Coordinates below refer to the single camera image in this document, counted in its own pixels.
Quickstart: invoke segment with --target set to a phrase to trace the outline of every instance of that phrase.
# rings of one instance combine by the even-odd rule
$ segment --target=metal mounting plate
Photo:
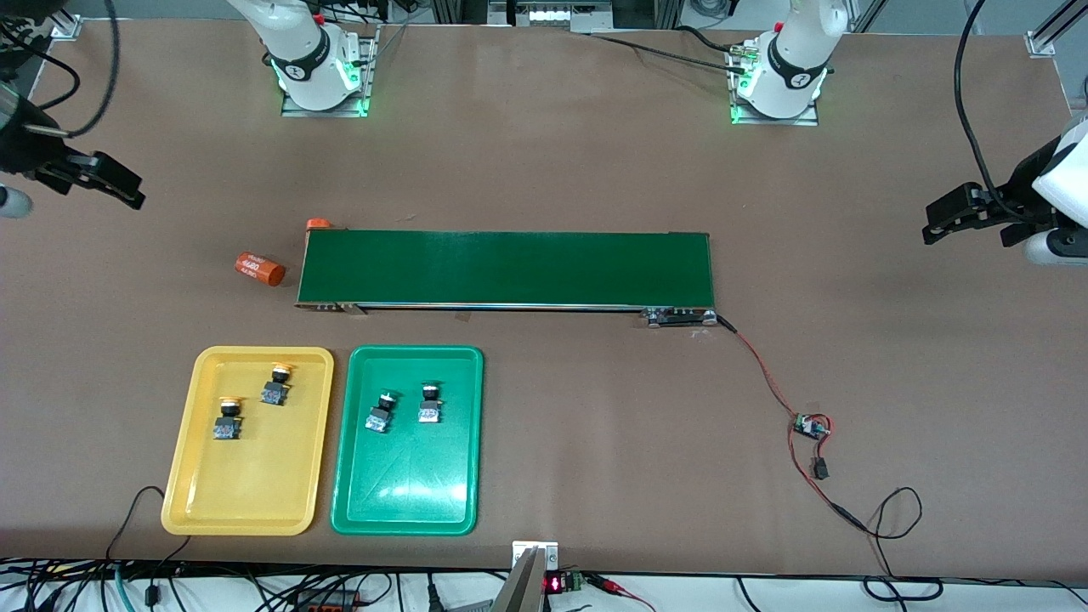
[[[83,17],[70,14],[67,11],[57,11],[49,19],[53,22],[53,40],[75,40],[83,32]]]
[[[1024,45],[1027,47],[1027,54],[1030,58],[1042,59],[1042,58],[1053,58],[1054,46],[1053,45],[1042,45],[1035,39],[1035,33],[1028,32],[1024,35]]]
[[[537,542],[533,540],[515,540],[512,544],[514,556],[510,561],[510,567],[518,564],[518,559],[521,559],[522,553],[529,548],[542,548],[547,555],[547,571],[554,572],[559,568],[559,542]]]

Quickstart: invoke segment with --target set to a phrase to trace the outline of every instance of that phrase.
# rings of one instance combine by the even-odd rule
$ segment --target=power cable
[[[763,610],[759,610],[759,607],[756,605],[754,601],[752,601],[752,596],[749,595],[747,588],[744,586],[744,578],[737,576],[737,586],[741,587],[741,595],[744,596],[744,601],[747,602],[749,608],[752,609],[752,612],[763,612]]]
[[[902,582],[910,582],[910,583],[918,583],[918,584],[927,584],[927,585],[936,585],[937,586],[937,590],[935,592],[928,593],[928,595],[923,595],[923,596],[904,596],[888,579],[888,578],[897,578],[897,576],[892,572],[891,566],[888,563],[888,558],[885,554],[883,546],[882,546],[881,542],[882,542],[882,540],[900,540],[900,539],[905,538],[906,536],[908,536],[911,534],[911,531],[914,530],[914,528],[922,521],[923,504],[922,504],[922,497],[918,494],[918,492],[913,487],[898,487],[890,494],[888,494],[888,497],[886,497],[883,499],[883,501],[881,501],[880,504],[877,506],[877,524],[876,524],[876,528],[874,528],[874,529],[869,529],[865,525],[865,523],[863,523],[861,519],[858,519],[853,513],[851,513],[849,510],[846,510],[841,504],[838,504],[834,501],[832,501],[827,495],[827,493],[824,492],[824,489],[813,478],[813,476],[811,476],[808,474],[808,472],[805,470],[804,467],[802,467],[801,462],[798,461],[798,455],[796,455],[796,452],[795,452],[795,449],[794,449],[794,445],[793,445],[793,436],[794,436],[794,433],[798,432],[798,424],[802,421],[802,417],[807,417],[809,419],[817,420],[818,423],[820,423],[824,426],[823,433],[817,434],[818,440],[817,440],[816,449],[815,449],[815,457],[817,460],[817,465],[823,465],[825,467],[825,469],[826,469],[826,464],[823,463],[824,457],[823,457],[821,453],[823,453],[824,444],[827,442],[827,440],[834,432],[834,421],[831,420],[831,418],[828,417],[828,416],[826,416],[826,415],[801,415],[796,411],[794,411],[793,406],[790,404],[789,400],[787,400],[786,395],[782,393],[781,388],[779,388],[778,382],[775,380],[774,375],[770,372],[770,368],[767,367],[767,364],[763,359],[763,356],[759,355],[759,352],[749,341],[749,339],[745,338],[744,334],[741,333],[737,329],[737,327],[734,327],[732,323],[730,323],[725,317],[718,315],[717,316],[717,322],[721,327],[726,328],[726,330],[730,331],[733,335],[735,335],[738,338],[738,340],[740,340],[744,344],[744,346],[749,350],[749,352],[752,354],[752,356],[755,357],[756,363],[759,364],[759,369],[763,372],[764,380],[767,382],[767,388],[770,390],[771,394],[775,396],[775,400],[779,403],[779,405],[781,405],[787,411],[787,413],[789,413],[789,415],[790,415],[790,424],[789,424],[789,428],[787,429],[787,434],[786,436],[787,436],[787,446],[789,448],[790,460],[793,462],[793,467],[796,468],[798,473],[801,474],[801,477],[805,479],[805,482],[816,492],[817,495],[819,495],[819,498],[821,500],[824,500],[824,502],[832,511],[834,511],[834,513],[837,515],[839,515],[840,518],[842,518],[843,521],[845,521],[846,523],[849,523],[852,527],[854,527],[858,531],[862,531],[863,534],[865,534],[866,536],[873,538],[876,541],[876,547],[877,547],[877,552],[879,554],[879,561],[880,561],[880,564],[881,564],[881,570],[886,573],[887,577],[885,577],[885,576],[866,576],[866,577],[864,577],[863,580],[862,580],[862,585],[863,585],[863,587],[865,589],[865,592],[867,595],[869,595],[869,597],[871,597],[871,598],[874,598],[874,599],[876,599],[878,601],[898,603],[900,605],[900,609],[903,612],[906,612],[906,602],[911,602],[911,601],[932,601],[932,600],[939,598],[941,595],[943,595],[944,593],[944,584],[939,578],[912,578],[910,580],[902,579]],[[887,509],[888,503],[890,503],[892,500],[897,499],[898,497],[900,497],[902,494],[906,494],[906,493],[913,495],[915,502],[918,505],[918,513],[914,517],[914,521],[912,521],[911,524],[907,525],[907,527],[905,529],[903,529],[902,531],[900,531],[898,534],[882,533],[880,530],[880,528],[883,525],[885,510]],[[883,584],[892,595],[891,596],[883,596],[883,595],[879,595],[879,593],[874,592],[871,590],[871,587],[870,587],[870,583],[873,583],[873,582],[879,582],[879,583]]]
[[[970,36],[970,29],[975,25],[975,20],[978,19],[978,12],[982,10],[986,4],[986,0],[978,0],[975,3],[975,8],[972,9],[970,14],[967,15],[967,22],[963,26],[963,34],[960,36],[960,45],[956,47],[955,51],[955,62],[952,64],[952,94],[955,98],[955,110],[956,114],[960,117],[960,124],[963,125],[963,133],[967,136],[967,143],[970,144],[970,152],[975,156],[975,163],[978,166],[978,171],[982,174],[982,182],[986,184],[986,191],[993,198],[993,201],[1005,211],[1006,215],[1016,219],[1017,221],[1030,223],[1033,219],[1025,215],[1022,215],[1005,204],[1004,197],[1001,192],[993,186],[993,180],[990,178],[990,170],[986,166],[986,159],[982,157],[982,149],[978,145],[978,138],[975,136],[975,131],[970,126],[970,121],[967,120],[967,111],[963,107],[963,84],[961,83],[961,76],[963,73],[963,52],[967,48],[967,38]]]
[[[687,56],[680,56],[680,54],[677,54],[677,53],[670,53],[668,51],[662,51],[660,49],[654,49],[652,47],[646,47],[644,45],[639,45],[638,42],[631,42],[629,40],[620,40],[619,38],[611,38],[609,36],[597,36],[597,35],[589,35],[589,36],[590,36],[590,38],[593,38],[594,40],[607,40],[608,42],[615,42],[617,45],[622,45],[625,47],[630,47],[632,49],[638,49],[639,51],[645,51],[647,53],[653,53],[655,56],[660,56],[663,58],[668,58],[670,60],[676,60],[676,61],[679,61],[679,62],[687,62],[687,63],[694,64],[694,65],[701,65],[701,66],[705,66],[705,68],[713,68],[715,70],[722,70],[722,71],[732,72],[732,73],[735,73],[735,74],[743,74],[744,73],[744,69],[742,69],[740,66],[731,66],[731,65],[726,65],[726,64],[716,64],[714,62],[707,62],[705,60],[696,60],[695,58],[689,58]]]
[[[41,109],[41,110],[49,110],[49,109],[55,107],[57,105],[60,105],[61,102],[67,101],[72,96],[75,96],[76,91],[79,90],[79,85],[81,85],[82,82],[79,81],[79,73],[77,73],[75,71],[75,69],[73,69],[72,66],[67,65],[66,63],[58,60],[57,58],[50,56],[49,53],[45,53],[42,51],[39,51],[39,50],[35,49],[34,45],[30,45],[29,42],[23,42],[22,40],[18,40],[15,37],[15,35],[12,34],[10,29],[8,29],[8,25],[4,24],[3,22],[0,22],[0,34],[3,34],[3,37],[7,38],[8,40],[10,40],[13,45],[17,45],[18,47],[22,47],[23,49],[26,49],[32,54],[37,56],[41,60],[47,61],[47,62],[53,64],[54,66],[63,70],[64,72],[69,73],[69,76],[72,77],[72,86],[69,88],[67,91],[65,91],[64,94],[62,94],[62,95],[53,98],[52,100],[49,100],[48,102],[38,105],[39,109]]]
[[[688,33],[691,33],[692,35],[695,36],[695,38],[698,38],[698,41],[702,42],[703,45],[706,45],[707,47],[714,49],[715,51],[721,51],[722,53],[728,53],[729,50],[732,47],[737,47],[738,46],[737,42],[733,42],[733,44],[730,44],[730,45],[718,45],[717,42],[714,42],[713,40],[710,40],[709,38],[707,38],[702,32],[695,29],[694,27],[692,27],[690,25],[678,25],[677,27],[673,27],[672,29],[675,29],[677,32],[688,32]]]

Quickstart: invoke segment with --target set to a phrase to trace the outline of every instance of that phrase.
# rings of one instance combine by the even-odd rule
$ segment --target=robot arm
[[[299,107],[329,110],[361,87],[357,34],[318,25],[302,0],[226,1],[257,30],[280,86]]]
[[[1006,225],[1002,245],[1023,242],[1025,256],[1035,264],[1088,266],[1086,135],[1088,112],[1022,161],[998,187],[1005,207],[978,183],[965,183],[927,206],[925,243],[963,230]]]
[[[780,30],[745,44],[758,50],[758,59],[745,66],[750,76],[737,95],[772,119],[803,113],[819,96],[827,62],[848,24],[843,0],[791,0]]]
[[[1088,266],[1088,113],[1065,128],[1050,163],[1031,187],[1075,227],[1038,233],[1024,244],[1024,254],[1042,266]]]

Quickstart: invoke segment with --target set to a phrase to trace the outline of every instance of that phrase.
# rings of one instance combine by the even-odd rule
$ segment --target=orange cylinder
[[[283,282],[283,276],[287,271],[280,264],[267,257],[254,255],[248,250],[238,256],[237,261],[234,262],[234,269],[269,286],[275,286]]]

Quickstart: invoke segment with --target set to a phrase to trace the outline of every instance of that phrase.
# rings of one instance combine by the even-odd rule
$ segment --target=black wire
[[[4,38],[7,38],[8,40],[11,40],[15,45],[18,45],[23,49],[26,49],[27,51],[29,51],[34,56],[37,56],[38,58],[41,58],[42,60],[45,60],[45,61],[53,64],[54,66],[63,70],[64,72],[69,73],[69,75],[72,77],[72,87],[70,87],[67,91],[65,91],[64,94],[62,94],[62,95],[53,98],[52,100],[49,100],[48,102],[45,102],[42,105],[38,105],[39,109],[41,109],[41,110],[49,110],[49,109],[55,107],[57,105],[66,101],[72,96],[75,96],[75,93],[79,90],[79,85],[81,85],[82,82],[79,81],[79,73],[77,73],[75,71],[75,69],[73,69],[72,66],[67,65],[66,63],[58,60],[57,58],[50,56],[49,53],[44,53],[44,52],[35,49],[33,45],[24,44],[22,40],[17,40],[15,38],[15,35],[13,35],[11,33],[11,30],[8,29],[8,26],[3,22],[0,22],[0,34],[3,34]]]
[[[156,487],[154,485],[148,485],[147,487],[144,487],[139,491],[136,491],[136,497],[133,498],[133,503],[128,504],[128,512],[125,513],[125,519],[121,523],[121,527],[118,529],[118,533],[113,534],[113,539],[110,540],[110,544],[106,547],[107,561],[113,561],[113,546],[118,543],[118,540],[121,539],[121,535],[124,534],[125,528],[128,527],[128,522],[132,521],[133,511],[136,510],[136,504],[139,503],[140,497],[148,491],[154,491],[159,493],[162,497],[162,499],[166,499],[166,494],[162,492],[162,489]]]
[[[882,584],[885,587],[888,588],[891,595],[888,596],[875,592],[873,588],[869,586],[871,582],[878,582]],[[912,579],[912,580],[901,580],[901,582],[911,584],[936,585],[937,590],[928,595],[903,595],[899,592],[899,589],[895,588],[895,585],[893,585],[891,580],[889,580],[885,576],[865,576],[864,578],[862,578],[862,588],[865,589],[865,595],[871,597],[877,601],[882,601],[885,603],[898,603],[901,612],[907,612],[906,603],[908,601],[915,601],[915,602],[932,601],[944,595],[944,583],[940,578],[916,579],[916,580]]]
[[[975,20],[978,17],[978,12],[986,4],[986,0],[978,0],[975,3],[975,8],[972,9],[970,14],[967,15],[967,23],[963,27],[963,34],[960,36],[960,45],[956,47],[955,51],[955,63],[952,68],[952,94],[955,97],[955,110],[956,114],[960,115],[960,123],[963,125],[963,133],[967,136],[967,142],[970,144],[970,151],[975,156],[975,163],[978,164],[978,171],[982,174],[982,182],[986,184],[986,191],[989,192],[990,197],[993,201],[1001,207],[1010,217],[1018,221],[1030,222],[1031,219],[1025,215],[1016,212],[1005,204],[1004,198],[1001,193],[998,192],[997,187],[993,186],[993,179],[990,178],[990,169],[986,167],[986,159],[982,157],[982,149],[978,145],[978,138],[975,137],[975,131],[970,127],[970,121],[967,120],[967,111],[963,107],[963,85],[961,84],[961,76],[963,72],[963,52],[967,48],[967,37],[970,36],[970,28],[975,25]]]
[[[361,607],[373,605],[373,604],[378,603],[385,596],[390,595],[391,590],[393,590],[393,578],[391,578],[388,574],[367,574],[362,579],[366,580],[370,576],[385,576],[385,579],[387,580],[385,583],[385,590],[382,591],[382,595],[375,597],[374,599],[372,599],[370,601],[362,601],[362,599],[360,598],[359,601],[360,601],[360,605]],[[362,588],[362,582],[359,583],[359,587],[358,588]]]
[[[166,563],[168,561],[170,561],[171,559],[173,559],[178,552],[182,552],[182,550],[184,550],[185,547],[189,546],[189,541],[191,539],[193,539],[193,536],[185,536],[185,539],[182,541],[182,544],[178,546],[177,548],[175,548],[174,552],[172,552],[172,553],[168,554],[166,556],[164,556],[163,560],[160,561],[159,564],[154,566],[154,570],[151,570],[151,578],[149,579],[149,587],[148,588],[158,588],[158,587],[154,586],[156,574],[159,573],[159,570],[162,567],[163,563]],[[152,603],[152,604],[148,605],[148,609],[154,610],[154,604]]]
[[[762,610],[759,610],[759,607],[756,605],[754,601],[752,601],[752,596],[747,593],[747,589],[744,587],[744,578],[737,576],[737,584],[741,587],[741,595],[744,596],[744,601],[747,602],[749,608],[752,609],[752,612],[763,612]]]
[[[1073,597],[1075,597],[1075,598],[1077,598],[1077,599],[1080,600],[1080,603],[1084,603],[1085,605],[1088,605],[1088,601],[1085,601],[1085,598],[1080,597],[1080,595],[1077,591],[1073,590],[1073,588],[1070,587],[1070,586],[1067,586],[1065,583],[1059,583],[1058,580],[1047,580],[1047,582],[1049,582],[1052,585],[1058,585],[1058,586],[1062,587],[1063,589],[1072,592]]]
[[[106,5],[106,13],[110,17],[110,77],[106,83],[106,93],[102,94],[102,101],[98,105],[98,110],[83,127],[69,132],[69,138],[83,136],[98,125],[102,115],[106,114],[106,109],[110,107],[113,93],[118,88],[118,74],[121,72],[121,27],[118,25],[118,9],[113,5],[113,0],[102,0],[102,4]]]
[[[174,586],[174,577],[166,576],[166,582],[170,583],[170,590],[174,593],[174,602],[177,603],[177,609],[182,612],[189,612],[185,609],[185,604],[182,603],[182,596],[177,595],[177,587]]]
[[[726,328],[730,332],[732,332],[734,334],[739,333],[737,331],[737,327],[733,326],[732,323],[730,323],[721,315],[716,315],[715,319],[717,320],[718,325],[720,325],[721,327]],[[906,528],[903,529],[902,531],[900,531],[899,534],[882,534],[880,531],[880,527],[883,526],[885,510],[888,507],[888,503],[891,502],[892,500],[894,500],[895,498],[898,498],[900,494],[903,494],[903,493],[910,493],[910,494],[914,495],[914,500],[918,504],[918,514],[917,514],[917,516],[915,516],[914,521],[912,521],[911,524],[907,525]],[[914,530],[915,527],[917,527],[918,523],[922,521],[923,511],[924,511],[924,507],[923,507],[923,504],[922,504],[922,495],[918,494],[918,491],[914,490],[913,487],[898,487],[894,491],[892,491],[891,493],[889,493],[888,497],[886,497],[883,499],[883,501],[880,502],[880,505],[877,506],[877,524],[876,524],[876,528],[874,528],[874,529],[869,529],[865,525],[865,523],[863,523],[861,519],[858,519],[856,516],[854,516],[853,513],[851,513],[849,510],[846,510],[842,505],[840,505],[840,504],[834,503],[833,501],[831,501],[829,498],[827,498],[826,494],[824,494],[823,497],[825,498],[825,501],[827,501],[827,503],[830,504],[831,510],[833,510],[834,513],[838,514],[840,518],[842,518],[843,521],[845,521],[846,523],[849,523],[852,527],[854,527],[858,531],[862,531],[866,536],[868,536],[868,537],[873,538],[874,540],[876,540],[877,553],[879,554],[879,561],[880,561],[880,564],[881,564],[881,570],[885,571],[885,573],[887,574],[888,577],[895,578],[897,576],[892,572],[891,565],[888,563],[888,556],[885,554],[885,550],[883,550],[883,546],[881,544],[881,541],[882,540],[900,540],[900,539],[903,539],[906,536],[908,536],[911,534],[911,531]],[[874,580],[882,583],[886,587],[888,587],[888,590],[891,591],[892,595],[889,597],[889,596],[881,596],[881,595],[878,595],[878,593],[874,592],[873,589],[869,587],[869,583],[874,582]],[[744,591],[743,580],[741,580],[738,577],[738,582],[741,583],[741,590],[743,592]],[[937,590],[935,592],[930,593],[930,595],[925,595],[925,596],[904,596],[904,595],[900,593],[898,589],[895,589],[894,585],[892,585],[891,582],[889,582],[887,577],[883,577],[883,576],[865,576],[864,578],[862,578],[862,586],[865,588],[865,592],[869,597],[871,597],[871,598],[874,598],[874,599],[876,599],[878,601],[899,603],[900,609],[903,612],[906,612],[906,602],[907,601],[932,601],[932,600],[937,599],[938,597],[941,597],[944,593],[944,584],[940,580],[940,578],[912,578],[911,580],[903,580],[903,582],[917,583],[917,584],[927,584],[927,585],[936,585],[937,586]]]
[[[400,592],[400,574],[397,574],[397,605],[400,607],[400,612],[405,612],[405,598]]]
[[[718,45],[717,42],[714,42],[709,38],[707,38],[706,36],[704,36],[702,32],[695,29],[694,27],[692,27],[690,25],[678,25],[677,27],[673,27],[672,29],[676,29],[678,32],[689,32],[691,34],[694,34],[695,38],[698,38],[700,42],[702,42],[703,45],[706,45],[707,47],[714,49],[715,51],[721,51],[722,53],[728,53],[730,47],[735,47],[737,46],[737,44],[732,44],[732,45]]]
[[[102,612],[110,612],[109,605],[106,604],[106,572],[98,577],[98,595],[102,598]]]
[[[744,69],[742,69],[740,66],[731,66],[731,65],[726,65],[726,64],[716,64],[714,62],[707,62],[707,61],[704,61],[704,60],[696,60],[695,58],[689,58],[687,56],[678,56],[676,53],[670,53],[668,51],[662,51],[660,49],[654,49],[652,47],[646,47],[646,46],[643,46],[643,45],[639,45],[638,42],[630,42],[628,40],[620,40],[619,38],[610,38],[608,36],[595,36],[595,35],[594,36],[590,36],[590,37],[594,38],[596,40],[607,40],[609,42],[615,42],[617,45],[622,45],[625,47],[630,47],[632,49],[638,49],[640,51],[645,51],[647,53],[654,53],[655,56],[660,56],[663,58],[668,58],[670,60],[677,60],[679,62],[688,62],[690,64],[701,65],[701,66],[705,66],[705,68],[713,68],[715,70],[724,70],[726,72],[732,72],[732,73],[737,73],[737,74],[743,74],[744,73]]]

